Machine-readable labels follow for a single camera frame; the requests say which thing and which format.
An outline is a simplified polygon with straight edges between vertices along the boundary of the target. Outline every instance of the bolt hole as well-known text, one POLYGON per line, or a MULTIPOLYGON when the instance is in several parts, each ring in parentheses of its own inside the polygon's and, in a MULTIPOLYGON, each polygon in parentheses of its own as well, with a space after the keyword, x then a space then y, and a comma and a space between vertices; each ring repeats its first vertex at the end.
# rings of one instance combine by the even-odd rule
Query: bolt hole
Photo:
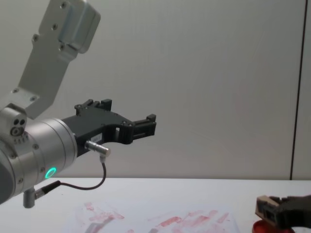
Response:
POLYGON ((33 41, 36 42, 36 41, 38 41, 38 39, 39 39, 39 36, 38 36, 37 34, 35 34, 35 35, 33 36, 33 41))
POLYGON ((55 23, 55 24, 53 24, 53 26, 52 26, 52 30, 56 30, 57 29, 57 27, 58 27, 58 25, 55 23))
POLYGON ((66 6, 67 6, 67 4, 66 4, 65 2, 63 2, 63 3, 60 5, 60 8, 64 9, 66 6))
POLYGON ((33 148, 34 148, 35 150, 39 149, 38 144, 33 144, 33 148))

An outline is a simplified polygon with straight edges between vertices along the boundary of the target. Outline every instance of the red paint smear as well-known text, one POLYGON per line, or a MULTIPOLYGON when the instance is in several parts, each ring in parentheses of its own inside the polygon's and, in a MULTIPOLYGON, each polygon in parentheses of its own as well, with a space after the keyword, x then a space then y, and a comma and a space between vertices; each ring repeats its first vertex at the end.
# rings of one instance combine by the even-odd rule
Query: red paint smear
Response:
POLYGON ((92 231, 92 233, 98 233, 104 226, 97 226, 94 228, 94 230, 92 231))
POLYGON ((180 229, 172 229, 172 233, 183 233, 180 229))
POLYGON ((217 210, 212 210, 212 211, 209 212, 208 217, 212 218, 212 217, 214 217, 217 213, 218 213, 217 210))
POLYGON ((206 216, 199 216, 197 219, 195 219, 192 223, 193 227, 198 227, 206 222, 208 222, 210 220, 209 217, 206 216))
POLYGON ((91 210, 91 211, 94 210, 94 207, 92 206, 91 202, 85 203, 84 206, 86 207, 87 210, 91 210))
POLYGON ((161 225, 162 227, 167 227, 167 226, 170 226, 172 223, 175 223, 175 222, 181 222, 182 219, 180 217, 171 217, 169 219, 167 219, 166 221, 162 222, 161 224, 159 224, 159 226, 161 225))
POLYGON ((198 210, 198 211, 190 212, 188 214, 188 216, 193 217, 193 216, 196 216, 196 215, 199 215, 199 214, 202 214, 202 213, 204 213, 203 210, 198 210))
POLYGON ((220 219, 217 220, 218 223, 223 223, 225 219, 228 217, 229 213, 225 213, 220 219))
POLYGON ((100 214, 90 217, 90 221, 103 221, 106 220, 107 218, 112 218, 112 219, 124 219, 124 216, 120 215, 117 212, 111 213, 111 212, 101 212, 100 214))
POLYGON ((114 218, 116 218, 116 219, 124 219, 124 216, 122 216, 119 213, 115 212, 114 218))
POLYGON ((159 216, 156 216, 156 217, 152 217, 152 218, 148 218, 147 221, 150 222, 150 221, 153 221, 153 220, 157 220, 157 219, 160 219, 162 217, 164 217, 165 215, 169 214, 170 212, 167 212, 163 215, 159 215, 159 216))

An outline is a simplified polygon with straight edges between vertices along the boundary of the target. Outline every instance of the white wall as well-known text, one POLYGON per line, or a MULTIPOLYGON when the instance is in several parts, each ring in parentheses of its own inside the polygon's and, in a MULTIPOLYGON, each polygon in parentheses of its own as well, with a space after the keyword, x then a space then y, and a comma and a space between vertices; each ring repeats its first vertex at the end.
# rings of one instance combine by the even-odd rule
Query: white wall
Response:
MULTIPOLYGON (((91 0, 102 20, 40 118, 89 98, 156 136, 108 144, 113 177, 290 175, 304 0, 91 0)), ((18 83, 48 0, 0 1, 0 94, 18 83)), ((96 154, 63 176, 101 176, 96 154)))
POLYGON ((293 179, 311 179, 311 4, 309 2, 298 106, 293 179))

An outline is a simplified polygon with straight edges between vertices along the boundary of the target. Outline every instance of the table surface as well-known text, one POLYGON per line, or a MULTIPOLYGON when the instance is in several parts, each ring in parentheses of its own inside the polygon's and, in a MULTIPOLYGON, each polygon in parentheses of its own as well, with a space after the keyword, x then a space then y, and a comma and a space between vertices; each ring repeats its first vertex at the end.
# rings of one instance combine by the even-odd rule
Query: table surface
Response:
MULTIPOLYGON (((57 179, 49 179, 47 185, 57 179)), ((98 178, 66 178, 62 182, 93 186, 98 178)), ((185 203, 220 204, 233 211, 241 233, 250 233, 259 218, 254 214, 256 198, 261 195, 305 196, 311 193, 311 181, 253 181, 199 179, 107 179, 97 190, 80 191, 61 186, 36 201, 33 209, 24 209, 22 195, 0 206, 0 232, 61 232, 73 209, 88 201, 120 199, 185 203)), ((298 233, 311 232, 298 229, 298 233)))

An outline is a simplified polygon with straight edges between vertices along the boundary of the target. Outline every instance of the red container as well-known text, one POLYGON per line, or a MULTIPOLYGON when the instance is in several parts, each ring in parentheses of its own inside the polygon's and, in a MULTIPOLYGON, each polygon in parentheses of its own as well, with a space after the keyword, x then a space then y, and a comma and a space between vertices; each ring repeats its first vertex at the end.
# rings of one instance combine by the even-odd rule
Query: red container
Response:
POLYGON ((295 233, 292 229, 290 230, 279 230, 264 220, 255 222, 253 225, 253 233, 295 233))

